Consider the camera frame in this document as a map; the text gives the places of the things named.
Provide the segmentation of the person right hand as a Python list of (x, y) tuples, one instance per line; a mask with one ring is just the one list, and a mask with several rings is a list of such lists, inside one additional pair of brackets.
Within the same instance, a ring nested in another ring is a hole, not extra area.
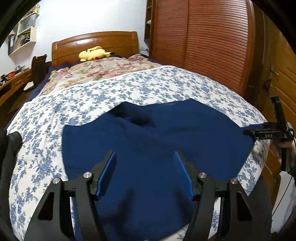
[(281, 164), (281, 149), (287, 149), (289, 153), (287, 154), (287, 161), (290, 162), (291, 165), (295, 164), (295, 138), (289, 141), (280, 141), (280, 140), (272, 140), (271, 145), (274, 151), (274, 154)]

